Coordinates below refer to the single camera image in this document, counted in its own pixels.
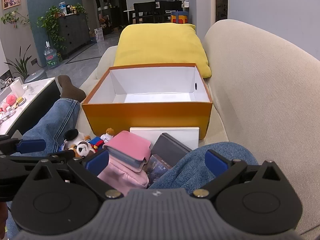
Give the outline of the dark grey sideboard cabinet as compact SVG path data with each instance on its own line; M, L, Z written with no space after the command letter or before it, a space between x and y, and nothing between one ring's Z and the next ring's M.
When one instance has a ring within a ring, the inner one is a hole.
M65 39L62 42L64 49L60 52L63 59L90 42L87 18L84 13L60 17L58 23L59 35Z

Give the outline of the yellow cushion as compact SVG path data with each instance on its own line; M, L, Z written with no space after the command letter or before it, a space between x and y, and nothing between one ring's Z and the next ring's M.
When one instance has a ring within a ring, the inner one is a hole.
M128 25L117 45L114 66L194 63L203 78L212 71L195 25L140 23Z

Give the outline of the orange cardboard box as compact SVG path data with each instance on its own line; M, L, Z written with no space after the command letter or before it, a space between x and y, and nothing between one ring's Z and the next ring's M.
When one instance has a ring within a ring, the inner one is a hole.
M197 127L206 136L213 101L194 63L110 67L82 103L96 135L131 127Z

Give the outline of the pink card holder wallet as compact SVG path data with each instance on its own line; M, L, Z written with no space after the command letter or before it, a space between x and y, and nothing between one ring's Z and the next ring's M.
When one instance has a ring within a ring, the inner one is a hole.
M135 172L140 172L151 156L151 142L128 131L121 131L104 143L112 158Z

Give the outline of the pink fabric pouch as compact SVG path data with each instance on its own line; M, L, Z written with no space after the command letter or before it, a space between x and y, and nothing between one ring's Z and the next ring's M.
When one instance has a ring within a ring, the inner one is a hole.
M136 172L112 157L98 178L123 194L130 189L144 189L149 183L143 170Z

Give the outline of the framed wall picture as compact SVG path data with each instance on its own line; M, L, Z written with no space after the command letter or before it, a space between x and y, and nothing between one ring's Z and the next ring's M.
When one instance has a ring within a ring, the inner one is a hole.
M21 0L3 0L3 9L9 9L21 4Z

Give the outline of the brown sock foot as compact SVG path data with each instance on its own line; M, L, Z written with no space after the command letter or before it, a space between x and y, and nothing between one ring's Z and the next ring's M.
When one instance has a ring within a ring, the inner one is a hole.
M86 98L86 94L80 88L75 87L69 76L60 75L57 78L60 87L62 88L61 98L72 99L82 102Z

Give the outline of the red dark book box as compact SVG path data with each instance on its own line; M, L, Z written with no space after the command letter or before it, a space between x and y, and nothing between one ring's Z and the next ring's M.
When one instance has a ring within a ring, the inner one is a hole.
M152 155L149 161L143 166L143 170L146 172L146 175L149 179L148 187L150 187L157 179L163 176L163 174L165 174L171 168L172 166L170 166L157 154Z

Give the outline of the dark dining table chairs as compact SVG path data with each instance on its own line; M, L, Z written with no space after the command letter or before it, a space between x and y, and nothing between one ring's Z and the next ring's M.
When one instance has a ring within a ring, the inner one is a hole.
M183 11L182 1L160 1L134 3L133 9L125 10L129 24L164 23L171 12Z

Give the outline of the white black plush dog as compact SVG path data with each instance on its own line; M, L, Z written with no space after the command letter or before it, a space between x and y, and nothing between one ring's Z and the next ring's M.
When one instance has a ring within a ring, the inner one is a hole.
M79 142L86 140L86 135L79 132L76 128L68 130L64 136L62 150L67 150L77 145Z

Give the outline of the red panda sailor plush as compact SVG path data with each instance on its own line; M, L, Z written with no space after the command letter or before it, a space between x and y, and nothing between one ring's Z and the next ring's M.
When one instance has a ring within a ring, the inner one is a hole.
M79 142L67 150L73 150L76 157L84 158L101 150L103 145L109 142L114 135L115 132L112 128L108 128L100 137L94 137L93 139L89 135L86 135L86 140Z

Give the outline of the dark grey box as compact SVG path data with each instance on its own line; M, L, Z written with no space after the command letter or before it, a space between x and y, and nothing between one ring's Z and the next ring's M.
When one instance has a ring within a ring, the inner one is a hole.
M163 161L173 167L191 151L189 147L168 133L162 133L152 147L151 154L158 155Z

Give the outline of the floor potted plant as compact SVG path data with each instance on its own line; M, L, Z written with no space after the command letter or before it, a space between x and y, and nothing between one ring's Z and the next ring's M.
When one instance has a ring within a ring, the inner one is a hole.
M29 76L27 64L28 64L29 60L32 58L32 56L26 56L26 54L27 54L30 46L31 45L29 45L27 47L27 49L25 50L23 55L22 55L22 51L21 51L21 47L20 47L18 58L16 58L14 61L7 59L7 61L4 62L8 66L14 67L16 69L16 72L14 72L14 74L20 74L20 76L23 78L23 80L25 80Z

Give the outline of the pink plush toy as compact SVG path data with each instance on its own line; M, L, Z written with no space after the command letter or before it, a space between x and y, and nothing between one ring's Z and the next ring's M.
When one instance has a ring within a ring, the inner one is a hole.
M16 108L16 96L10 93L1 103L1 112L6 113Z

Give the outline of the white glasses case box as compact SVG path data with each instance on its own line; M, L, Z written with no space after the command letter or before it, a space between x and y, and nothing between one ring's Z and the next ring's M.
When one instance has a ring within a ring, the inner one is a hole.
M130 132L136 134L149 142L151 148L156 143L162 133L168 133L170 136L183 143L188 148L194 150L199 146L198 127L131 127Z

